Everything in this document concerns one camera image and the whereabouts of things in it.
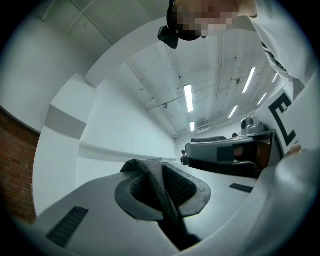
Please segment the white wall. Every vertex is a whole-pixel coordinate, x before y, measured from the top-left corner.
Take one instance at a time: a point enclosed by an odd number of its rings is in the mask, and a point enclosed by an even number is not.
[[[75,74],[84,76],[95,59],[66,34],[28,18],[4,50],[0,106],[41,132],[50,103]]]
[[[174,139],[120,88],[117,81],[106,79],[96,89],[81,141],[113,152],[175,159]]]
[[[33,199],[36,215],[76,189],[79,139],[44,126],[33,165]]]
[[[36,148],[33,199],[37,216],[77,188],[80,139],[96,89],[75,74],[53,99]]]
[[[119,173],[131,159],[177,159],[174,139],[121,87],[109,77],[96,89],[97,99],[80,142],[77,187]]]
[[[175,140],[175,144],[177,146],[177,153],[178,155],[181,154],[181,151],[185,149],[186,144],[191,142],[191,139],[202,139],[202,138],[210,138],[210,137],[216,137],[216,136],[223,136],[227,139],[232,138],[232,134],[237,133],[240,134],[241,126],[240,126],[241,120],[234,121],[231,124],[227,124],[224,126],[221,126],[216,129],[210,129],[207,132],[197,134],[196,132],[193,132],[191,134],[188,134],[186,136],[182,136],[180,138],[177,138]]]

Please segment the black vent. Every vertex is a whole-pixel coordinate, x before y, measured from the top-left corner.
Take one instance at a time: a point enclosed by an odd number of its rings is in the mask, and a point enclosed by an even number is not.
[[[58,246],[65,247],[89,210],[74,207],[46,236]]]

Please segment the person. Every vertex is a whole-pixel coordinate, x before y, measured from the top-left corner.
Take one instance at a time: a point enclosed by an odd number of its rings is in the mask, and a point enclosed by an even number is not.
[[[275,0],[170,0],[169,28],[186,41],[226,30],[233,20],[249,17],[270,65],[293,85],[293,99],[316,81],[319,63],[294,20]]]
[[[186,154],[186,151],[182,150],[181,165],[188,166],[189,165],[189,157]]]

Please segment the gray machine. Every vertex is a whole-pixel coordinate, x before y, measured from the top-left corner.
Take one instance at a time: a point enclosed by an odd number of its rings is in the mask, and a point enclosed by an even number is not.
[[[117,187],[136,176],[136,171],[84,184],[24,231],[47,255],[194,256],[211,255],[213,248],[216,255],[270,255],[295,232],[315,200],[320,173],[314,171],[320,165],[319,154],[320,150],[307,150],[286,157],[277,167],[264,169],[259,179],[166,163],[185,177],[205,181],[210,188],[210,199],[201,212],[183,218],[188,232],[199,239],[183,252],[157,221],[138,220],[117,203]],[[62,228],[66,219],[69,222]],[[53,238],[53,231],[59,229],[63,231]],[[59,243],[61,237],[67,237],[67,242]]]

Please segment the ceiling panel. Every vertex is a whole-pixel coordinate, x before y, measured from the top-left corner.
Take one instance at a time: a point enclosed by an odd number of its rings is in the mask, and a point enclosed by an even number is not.
[[[91,2],[58,0],[46,22],[66,33]],[[127,34],[165,16],[167,8],[166,0],[97,0],[69,36],[99,58]],[[255,74],[243,94],[251,67]],[[217,126],[256,110],[264,93],[275,88],[274,76],[258,34],[231,29],[206,39],[180,40],[177,49],[156,43],[119,66],[110,79],[177,138],[189,132],[192,121],[196,128]],[[190,113],[184,94],[188,84],[193,92]],[[239,107],[228,119],[235,105]]]

